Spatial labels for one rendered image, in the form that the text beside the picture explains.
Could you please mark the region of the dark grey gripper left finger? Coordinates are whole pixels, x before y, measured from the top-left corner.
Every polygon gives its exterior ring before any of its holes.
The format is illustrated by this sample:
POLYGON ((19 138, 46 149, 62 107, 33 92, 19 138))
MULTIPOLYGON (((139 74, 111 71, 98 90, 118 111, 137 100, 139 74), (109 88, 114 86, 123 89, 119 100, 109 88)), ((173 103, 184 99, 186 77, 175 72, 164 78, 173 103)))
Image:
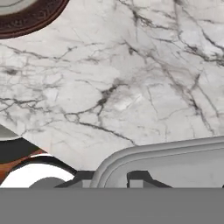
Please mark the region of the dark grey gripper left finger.
POLYGON ((56 185, 56 188, 89 188, 94 174, 94 171, 78 171, 73 179, 56 185))

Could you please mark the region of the dark cupboard front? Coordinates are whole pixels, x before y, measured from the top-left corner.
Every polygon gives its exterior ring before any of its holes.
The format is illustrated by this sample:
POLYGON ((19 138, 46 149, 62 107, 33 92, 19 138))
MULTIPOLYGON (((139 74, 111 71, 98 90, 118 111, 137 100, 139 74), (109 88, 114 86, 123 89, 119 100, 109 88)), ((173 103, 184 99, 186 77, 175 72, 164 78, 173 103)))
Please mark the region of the dark cupboard front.
POLYGON ((0 164, 27 157, 36 151, 41 149, 23 138, 0 141, 0 164))

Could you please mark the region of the dark brown patterned plate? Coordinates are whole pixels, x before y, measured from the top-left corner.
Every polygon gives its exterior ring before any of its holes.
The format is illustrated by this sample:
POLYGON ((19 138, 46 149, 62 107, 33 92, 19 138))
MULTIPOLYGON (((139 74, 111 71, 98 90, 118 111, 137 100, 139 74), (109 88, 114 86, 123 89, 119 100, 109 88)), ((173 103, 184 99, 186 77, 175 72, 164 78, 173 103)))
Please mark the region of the dark brown patterned plate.
POLYGON ((0 39, 13 39, 43 29, 70 0, 0 0, 0 39))

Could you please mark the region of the white round thing black rim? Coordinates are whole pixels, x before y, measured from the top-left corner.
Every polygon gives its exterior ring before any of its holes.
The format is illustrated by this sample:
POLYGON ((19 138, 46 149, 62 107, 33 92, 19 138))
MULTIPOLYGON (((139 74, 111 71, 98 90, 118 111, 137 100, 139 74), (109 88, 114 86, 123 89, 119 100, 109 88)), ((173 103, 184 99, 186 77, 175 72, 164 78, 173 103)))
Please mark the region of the white round thing black rim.
POLYGON ((54 188, 72 180, 76 172, 50 154, 39 154, 11 168, 0 188, 54 188))

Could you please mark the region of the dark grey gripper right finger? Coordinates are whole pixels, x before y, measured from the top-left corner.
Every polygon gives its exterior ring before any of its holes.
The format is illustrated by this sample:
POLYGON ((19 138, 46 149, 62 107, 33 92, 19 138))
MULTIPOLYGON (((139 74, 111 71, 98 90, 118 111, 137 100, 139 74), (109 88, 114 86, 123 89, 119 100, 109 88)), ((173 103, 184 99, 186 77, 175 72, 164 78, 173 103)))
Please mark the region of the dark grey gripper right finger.
POLYGON ((169 185, 154 179, 148 171, 131 171, 126 175, 128 188, 170 188, 169 185))

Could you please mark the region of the grey tupperware container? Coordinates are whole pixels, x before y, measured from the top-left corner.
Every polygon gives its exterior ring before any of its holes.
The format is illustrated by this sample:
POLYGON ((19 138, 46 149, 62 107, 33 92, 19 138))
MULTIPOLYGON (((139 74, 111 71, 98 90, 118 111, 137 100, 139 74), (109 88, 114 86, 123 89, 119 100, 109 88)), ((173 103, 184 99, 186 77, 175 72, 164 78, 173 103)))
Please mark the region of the grey tupperware container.
POLYGON ((90 186, 125 187, 127 174, 133 171, 147 171, 173 188, 222 188, 224 136, 119 150, 100 164, 90 186))

